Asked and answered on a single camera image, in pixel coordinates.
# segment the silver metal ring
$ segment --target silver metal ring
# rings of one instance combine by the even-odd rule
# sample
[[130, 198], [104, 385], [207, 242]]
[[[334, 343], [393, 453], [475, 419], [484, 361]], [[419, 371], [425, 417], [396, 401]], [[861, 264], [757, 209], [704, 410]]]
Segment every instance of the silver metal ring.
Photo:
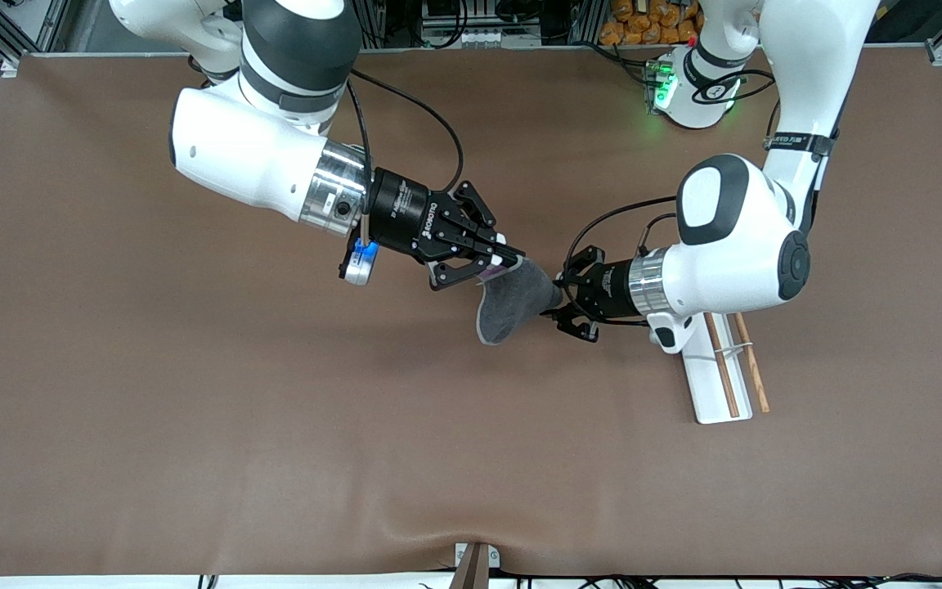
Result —
[[321, 227], [334, 235], [347, 235], [366, 197], [365, 166], [366, 158], [359, 151], [337, 142], [326, 142], [307, 197], [303, 199], [300, 222]]
[[631, 268], [628, 268], [627, 286], [631, 302], [643, 316], [671, 309], [664, 292], [665, 256], [666, 247], [653, 251], [648, 257], [631, 260]]

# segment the green light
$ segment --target green light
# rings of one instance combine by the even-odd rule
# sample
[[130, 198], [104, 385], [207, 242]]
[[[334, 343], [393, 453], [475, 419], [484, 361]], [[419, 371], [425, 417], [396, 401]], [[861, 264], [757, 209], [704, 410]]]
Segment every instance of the green light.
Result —
[[678, 78], [676, 75], [668, 75], [668, 79], [657, 89], [657, 107], [668, 108], [671, 105], [671, 97], [678, 87]]

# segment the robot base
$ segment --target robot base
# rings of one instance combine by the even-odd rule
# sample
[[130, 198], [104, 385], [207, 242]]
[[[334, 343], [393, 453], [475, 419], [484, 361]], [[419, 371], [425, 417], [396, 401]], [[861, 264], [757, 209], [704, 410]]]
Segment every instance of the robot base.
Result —
[[[664, 113], [668, 119], [681, 127], [706, 129], [718, 123], [722, 115], [725, 115], [725, 111], [733, 107], [733, 103], [726, 101], [721, 104], [700, 105], [693, 101], [696, 88], [689, 83], [684, 68], [685, 55], [689, 52], [690, 47], [683, 45], [657, 58], [659, 63], [670, 64], [671, 72], [658, 74], [654, 78], [662, 83], [662, 86], [659, 89], [646, 88], [646, 101], [650, 104], [651, 111]], [[735, 96], [737, 87], [739, 83], [735, 83], [730, 96]], [[722, 86], [714, 86], [714, 90], [717, 96], [708, 96], [707, 94], [711, 94], [708, 92], [706, 98], [717, 100], [726, 93], [726, 88]]]
[[[714, 318], [722, 347], [733, 346], [735, 343], [733, 332], [729, 330], [729, 319], [721, 314], [715, 314]], [[696, 320], [702, 322], [703, 317], [696, 317]], [[693, 396], [696, 421], [700, 424], [722, 424], [726, 421], [751, 419], [751, 399], [747, 397], [747, 383], [743, 379], [738, 355], [726, 352], [722, 357], [725, 365], [729, 367], [729, 380], [733, 383], [733, 397], [736, 398], [740, 417], [732, 417], [729, 414], [729, 404], [725, 401], [725, 390], [722, 388], [718, 362], [707, 329], [697, 329], [681, 350], [685, 378], [689, 381], [689, 392]]]

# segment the black strap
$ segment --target black strap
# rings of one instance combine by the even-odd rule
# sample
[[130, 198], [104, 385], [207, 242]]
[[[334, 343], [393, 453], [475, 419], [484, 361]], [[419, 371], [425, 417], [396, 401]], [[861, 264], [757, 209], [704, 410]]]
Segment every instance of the black strap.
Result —
[[765, 149], [788, 149], [792, 151], [807, 151], [812, 154], [812, 160], [820, 161], [821, 158], [831, 155], [834, 149], [835, 137], [824, 137], [823, 135], [814, 135], [811, 133], [775, 133], [772, 137], [765, 139]]
[[306, 97], [302, 94], [287, 92], [257, 74], [257, 71], [247, 62], [246, 55], [243, 55], [242, 60], [240, 60], [240, 69], [243, 78], [246, 78], [246, 82], [252, 86], [253, 90], [257, 90], [257, 93], [261, 94], [262, 97], [277, 104], [278, 108], [285, 112], [318, 112], [325, 110], [336, 104], [340, 100], [341, 94], [343, 94], [343, 85], [328, 94], [319, 94], [317, 97]]
[[731, 70], [733, 67], [739, 67], [743, 65], [751, 59], [751, 55], [749, 55], [749, 53], [747, 56], [741, 57], [739, 60], [726, 60], [725, 57], [718, 57], [717, 55], [714, 55], [714, 53], [711, 53], [709, 50], [704, 48], [703, 44], [700, 43], [699, 38], [696, 40], [696, 46], [690, 50], [690, 53], [692, 52], [699, 53], [699, 56], [703, 57], [704, 61], [713, 65], [714, 67], [729, 68], [729, 70]]
[[[685, 53], [685, 59], [683, 64], [683, 71], [685, 72], [685, 81], [689, 82], [697, 90], [703, 90], [707, 88], [707, 91], [704, 92], [704, 98], [709, 101], [720, 101], [721, 97], [725, 96], [725, 93], [733, 89], [733, 85], [736, 85], [736, 78], [726, 79], [725, 82], [715, 83], [714, 79], [708, 78], [704, 74], [700, 74], [700, 70], [696, 70], [696, 65], [693, 63], [693, 52]], [[711, 92], [713, 88], [721, 88], [721, 92], [715, 94]]]

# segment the tabletop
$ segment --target tabletop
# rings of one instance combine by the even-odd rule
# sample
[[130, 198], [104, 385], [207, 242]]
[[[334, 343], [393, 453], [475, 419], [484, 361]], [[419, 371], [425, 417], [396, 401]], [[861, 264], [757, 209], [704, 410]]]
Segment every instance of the tabletop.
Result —
[[[464, 178], [547, 272], [700, 160], [761, 164], [776, 97], [690, 131], [587, 50], [357, 66], [453, 123]], [[512, 573], [942, 574], [924, 49], [864, 50], [808, 287], [747, 316], [773, 413], [725, 425], [695, 424], [643, 329], [587, 344], [541, 318], [483, 347], [474, 284], [432, 292], [382, 253], [354, 287], [343, 240], [188, 182], [168, 122], [199, 81], [173, 57], [26, 57], [0, 81], [0, 574], [381, 573], [468, 540]], [[355, 84], [377, 164], [444, 184], [445, 131]], [[330, 136], [358, 142], [346, 101]], [[650, 216], [588, 241], [630, 256]]]

